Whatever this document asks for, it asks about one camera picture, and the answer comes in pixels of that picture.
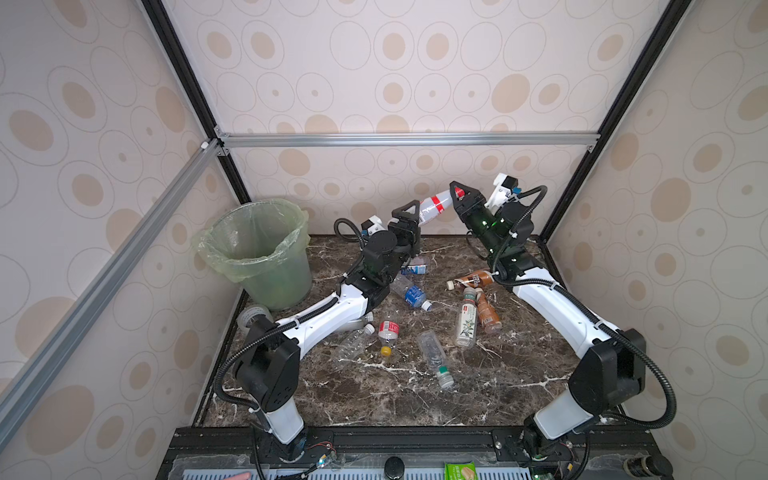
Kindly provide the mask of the white bottle red cap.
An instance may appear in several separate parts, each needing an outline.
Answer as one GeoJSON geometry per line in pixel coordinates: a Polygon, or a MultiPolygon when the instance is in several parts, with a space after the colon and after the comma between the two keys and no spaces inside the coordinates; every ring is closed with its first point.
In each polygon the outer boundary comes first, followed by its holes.
{"type": "Polygon", "coordinates": [[[444,222],[455,220],[457,213],[453,200],[454,190],[451,188],[422,200],[418,211],[419,225],[424,226],[435,219],[444,222]]]}

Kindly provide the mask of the brown Nescafe bottle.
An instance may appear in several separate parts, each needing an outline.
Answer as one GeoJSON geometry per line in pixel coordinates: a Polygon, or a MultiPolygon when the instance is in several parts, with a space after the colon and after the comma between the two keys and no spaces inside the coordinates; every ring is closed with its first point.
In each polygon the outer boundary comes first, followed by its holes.
{"type": "Polygon", "coordinates": [[[463,291],[466,288],[483,288],[495,282],[493,275],[487,270],[477,270],[463,277],[446,282],[449,291],[463,291]]]}
{"type": "Polygon", "coordinates": [[[501,332],[502,322],[494,307],[490,304],[482,288],[476,289],[477,319],[481,329],[488,335],[501,332]]]}

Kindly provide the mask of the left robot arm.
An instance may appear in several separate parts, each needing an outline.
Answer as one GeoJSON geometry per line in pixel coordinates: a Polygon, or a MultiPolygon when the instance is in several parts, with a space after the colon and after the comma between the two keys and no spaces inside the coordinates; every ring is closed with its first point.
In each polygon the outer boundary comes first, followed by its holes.
{"type": "Polygon", "coordinates": [[[391,284],[411,258],[420,253],[420,202],[413,200],[392,211],[384,229],[364,237],[360,255],[331,295],[308,309],[275,323],[262,317],[252,324],[246,345],[217,371],[218,396],[232,373],[244,398],[226,398],[257,415],[260,427],[285,448],[302,449],[304,420],[294,394],[303,357],[343,325],[364,317],[389,295],[391,284]]]}

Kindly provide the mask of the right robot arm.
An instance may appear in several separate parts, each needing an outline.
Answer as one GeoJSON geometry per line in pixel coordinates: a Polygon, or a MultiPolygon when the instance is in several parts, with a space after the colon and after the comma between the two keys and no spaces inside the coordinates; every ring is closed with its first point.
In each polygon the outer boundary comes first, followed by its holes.
{"type": "Polygon", "coordinates": [[[597,316],[528,253],[532,214],[547,192],[544,185],[523,191],[504,174],[490,196],[458,181],[448,189],[459,219],[487,252],[494,283],[533,307],[579,359],[566,390],[528,420],[526,434],[535,441],[558,439],[641,393],[645,375],[640,334],[597,316]]]}

